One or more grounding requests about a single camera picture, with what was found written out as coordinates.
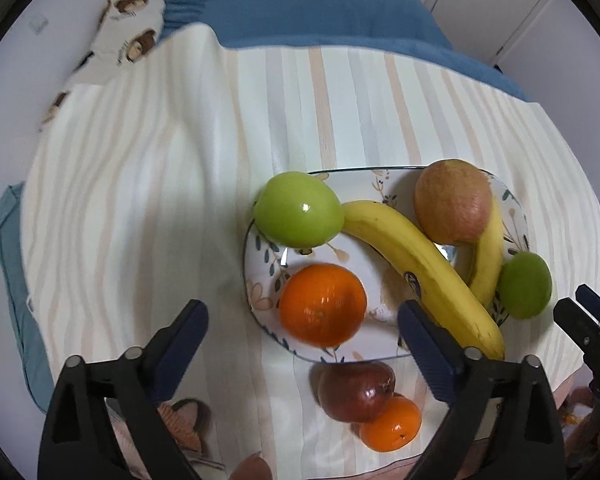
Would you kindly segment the dark red apple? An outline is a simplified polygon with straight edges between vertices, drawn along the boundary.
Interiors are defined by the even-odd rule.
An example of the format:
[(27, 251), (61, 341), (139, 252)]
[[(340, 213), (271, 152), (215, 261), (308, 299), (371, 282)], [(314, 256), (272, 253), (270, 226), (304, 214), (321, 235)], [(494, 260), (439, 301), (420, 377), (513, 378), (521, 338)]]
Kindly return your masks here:
[(396, 375), (383, 362), (325, 364), (317, 376), (320, 407), (337, 422), (371, 422), (393, 397)]

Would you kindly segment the teal cushion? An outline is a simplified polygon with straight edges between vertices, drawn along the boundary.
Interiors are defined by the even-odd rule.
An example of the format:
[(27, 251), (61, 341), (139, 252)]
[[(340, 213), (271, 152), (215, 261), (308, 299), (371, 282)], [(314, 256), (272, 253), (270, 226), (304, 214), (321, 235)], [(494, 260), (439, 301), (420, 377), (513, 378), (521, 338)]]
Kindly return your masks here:
[(23, 270), (20, 233), (23, 189), (23, 182), (9, 185), (0, 198), (0, 266), (24, 384), (34, 404), (45, 414), (54, 380)]

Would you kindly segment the striped cat print blanket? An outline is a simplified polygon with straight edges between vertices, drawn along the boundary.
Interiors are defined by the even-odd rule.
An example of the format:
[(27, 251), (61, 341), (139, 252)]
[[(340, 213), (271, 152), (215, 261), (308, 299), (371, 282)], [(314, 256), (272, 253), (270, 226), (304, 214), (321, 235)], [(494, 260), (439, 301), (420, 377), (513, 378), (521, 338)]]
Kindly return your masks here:
[(188, 300), (210, 324), (181, 385), (212, 413), (226, 469), (261, 453), (281, 479), (362, 474), (416, 455), (444, 415), (411, 359), (399, 390), (418, 437), (378, 454), (320, 410), (310, 367), (257, 326), (242, 280), (251, 208), (287, 170), (461, 158), (526, 214), (554, 294), (600, 292), (600, 203), (542, 107), (410, 56), (350, 47), (227, 49), (192, 25), (102, 86), (81, 84), (42, 135), (24, 187), (22, 253), (53, 372), (114, 359)]

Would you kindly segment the long banana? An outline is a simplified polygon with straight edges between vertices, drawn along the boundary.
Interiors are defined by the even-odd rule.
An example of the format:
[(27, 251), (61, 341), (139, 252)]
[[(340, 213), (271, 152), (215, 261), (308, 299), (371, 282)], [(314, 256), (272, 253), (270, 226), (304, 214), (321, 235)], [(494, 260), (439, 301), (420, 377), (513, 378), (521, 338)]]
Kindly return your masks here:
[(505, 358), (503, 335), (454, 268), (411, 220), (382, 203), (354, 200), (343, 205), (342, 232), (375, 248), (399, 274), (411, 273), (426, 312), (463, 347), (488, 358)]

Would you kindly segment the bear print pillow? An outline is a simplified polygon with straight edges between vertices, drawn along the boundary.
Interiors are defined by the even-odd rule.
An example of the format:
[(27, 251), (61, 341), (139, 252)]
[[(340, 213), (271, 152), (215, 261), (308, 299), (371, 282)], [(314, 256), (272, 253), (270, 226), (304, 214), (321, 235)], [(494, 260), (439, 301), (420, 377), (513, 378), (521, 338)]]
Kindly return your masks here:
[(148, 55), (163, 29), (164, 0), (107, 0), (86, 55), (50, 104), (40, 130), (51, 122), (77, 84), (101, 86)]

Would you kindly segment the blue duvet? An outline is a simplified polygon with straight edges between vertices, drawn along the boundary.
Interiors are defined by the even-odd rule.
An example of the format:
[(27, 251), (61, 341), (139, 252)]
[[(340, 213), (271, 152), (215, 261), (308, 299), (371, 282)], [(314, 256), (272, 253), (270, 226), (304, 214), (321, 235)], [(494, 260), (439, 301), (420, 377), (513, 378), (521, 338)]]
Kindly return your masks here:
[(162, 34), (201, 23), (227, 48), (347, 46), (419, 58), (522, 99), (496, 68), (454, 50), (419, 0), (164, 0)]

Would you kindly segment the tan red apple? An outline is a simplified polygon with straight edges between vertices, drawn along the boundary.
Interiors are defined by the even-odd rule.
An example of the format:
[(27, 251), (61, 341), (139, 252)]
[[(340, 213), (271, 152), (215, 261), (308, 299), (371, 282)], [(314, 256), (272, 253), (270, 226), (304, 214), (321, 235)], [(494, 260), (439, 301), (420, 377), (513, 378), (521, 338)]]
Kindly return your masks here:
[(441, 245), (475, 243), (488, 225), (492, 198), (486, 175), (460, 159), (433, 162), (420, 173), (414, 211), (424, 233)]

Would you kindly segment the white door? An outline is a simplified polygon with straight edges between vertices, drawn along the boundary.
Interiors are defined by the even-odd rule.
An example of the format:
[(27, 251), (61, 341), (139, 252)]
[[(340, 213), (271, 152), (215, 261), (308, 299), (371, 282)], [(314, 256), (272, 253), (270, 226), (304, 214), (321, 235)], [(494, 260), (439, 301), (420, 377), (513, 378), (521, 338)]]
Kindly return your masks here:
[(552, 0), (425, 0), (454, 49), (496, 65)]

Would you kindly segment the oval deer pattern tray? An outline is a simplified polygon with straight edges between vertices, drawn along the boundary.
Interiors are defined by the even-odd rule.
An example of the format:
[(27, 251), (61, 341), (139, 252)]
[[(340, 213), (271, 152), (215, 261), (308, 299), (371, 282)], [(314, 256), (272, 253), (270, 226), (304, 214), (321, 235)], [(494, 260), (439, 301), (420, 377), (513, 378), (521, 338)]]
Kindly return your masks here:
[[(413, 207), (415, 183), (422, 170), (417, 166), (315, 171), (340, 202), (373, 200), (416, 220)], [(278, 302), (288, 278), (310, 264), (339, 264), (362, 282), (367, 297), (364, 323), (341, 346), (319, 349), (294, 338), (280, 324)], [(339, 234), (327, 244), (299, 252), (271, 242), (250, 224), (242, 258), (242, 276), (251, 313), (274, 340), (310, 362), (375, 361), (408, 356), (400, 338), (396, 315), (401, 302), (414, 297), (416, 283), (406, 284), (381, 254), (368, 244)]]

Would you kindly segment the wall switch left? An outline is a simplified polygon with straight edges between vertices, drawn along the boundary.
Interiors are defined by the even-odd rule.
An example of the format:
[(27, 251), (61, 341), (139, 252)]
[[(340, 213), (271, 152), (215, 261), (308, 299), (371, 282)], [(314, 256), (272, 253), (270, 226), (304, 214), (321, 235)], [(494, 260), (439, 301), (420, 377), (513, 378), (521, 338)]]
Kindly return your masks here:
[(28, 26), (36, 36), (41, 35), (47, 25), (48, 19), (43, 14), (31, 14), (28, 17)]

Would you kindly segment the orange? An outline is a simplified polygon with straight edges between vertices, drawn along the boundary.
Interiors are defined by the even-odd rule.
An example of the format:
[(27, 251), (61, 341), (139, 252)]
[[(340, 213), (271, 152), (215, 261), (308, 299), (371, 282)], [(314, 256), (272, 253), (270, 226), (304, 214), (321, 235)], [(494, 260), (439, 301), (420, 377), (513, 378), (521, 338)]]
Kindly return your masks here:
[(393, 396), (384, 411), (371, 422), (363, 422), (360, 439), (371, 450), (388, 453), (403, 448), (418, 435), (422, 414), (417, 405), (404, 396)]
[(332, 348), (358, 332), (366, 309), (366, 291), (355, 274), (336, 264), (315, 263), (289, 279), (278, 314), (294, 338), (315, 348)]

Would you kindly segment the green apple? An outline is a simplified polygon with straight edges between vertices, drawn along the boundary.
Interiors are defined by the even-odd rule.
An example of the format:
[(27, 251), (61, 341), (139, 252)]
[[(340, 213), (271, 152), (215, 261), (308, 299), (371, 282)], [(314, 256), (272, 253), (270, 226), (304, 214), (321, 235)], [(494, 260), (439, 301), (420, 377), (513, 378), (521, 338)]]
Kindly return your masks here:
[(337, 195), (323, 181), (287, 171), (266, 182), (253, 206), (253, 220), (271, 242), (309, 249), (341, 231), (344, 213)]
[(503, 266), (498, 280), (501, 306), (516, 320), (540, 315), (550, 303), (550, 269), (534, 252), (520, 252)]

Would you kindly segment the curved banana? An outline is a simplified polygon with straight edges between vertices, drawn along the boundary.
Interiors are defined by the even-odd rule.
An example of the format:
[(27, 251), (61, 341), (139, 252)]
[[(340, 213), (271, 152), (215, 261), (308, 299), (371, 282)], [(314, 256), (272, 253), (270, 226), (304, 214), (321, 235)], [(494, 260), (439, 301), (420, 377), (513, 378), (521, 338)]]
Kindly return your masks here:
[(476, 299), (490, 308), (503, 266), (503, 221), (495, 197), (486, 229), (476, 244), (456, 248), (452, 266)]

